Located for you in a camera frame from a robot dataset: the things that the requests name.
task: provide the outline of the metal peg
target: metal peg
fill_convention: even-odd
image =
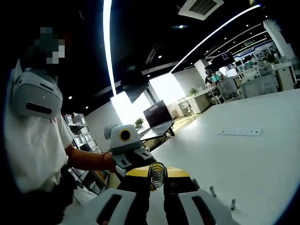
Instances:
[[[231,201],[231,210],[234,210],[234,209],[235,209],[235,204],[236,204],[236,199],[234,198],[234,199]]]
[[[211,195],[212,195],[213,197],[216,197],[216,196],[217,196],[217,195],[216,195],[216,192],[215,192],[215,189],[214,189],[213,186],[210,187],[210,193],[211,193]]]

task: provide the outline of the white vr headset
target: white vr headset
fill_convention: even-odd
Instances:
[[[60,114],[62,93],[49,75],[23,72],[13,83],[11,107],[17,115],[52,119]]]

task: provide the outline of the hand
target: hand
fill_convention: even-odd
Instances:
[[[105,170],[109,170],[112,173],[116,172],[116,162],[114,161],[111,153],[104,154],[102,163]]]

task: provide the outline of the black ceiling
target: black ceiling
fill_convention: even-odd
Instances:
[[[201,21],[178,15],[184,3],[185,0],[112,0],[110,35],[115,82],[129,67],[135,66],[138,71],[144,71],[181,60],[216,28],[251,7],[248,0],[224,0],[220,8]],[[67,49],[59,88],[64,96],[62,113],[88,114],[109,101],[113,94],[110,91],[97,95],[110,86],[103,40],[103,0],[81,1],[79,8],[84,20],[71,37],[72,45]],[[176,71],[204,58],[247,29],[261,24],[266,15],[263,7],[259,7],[240,16],[197,48]],[[260,25],[250,31],[253,34],[246,32],[233,41],[239,43],[263,31]],[[233,41],[219,51],[236,45]],[[151,77],[171,69],[155,71]]]

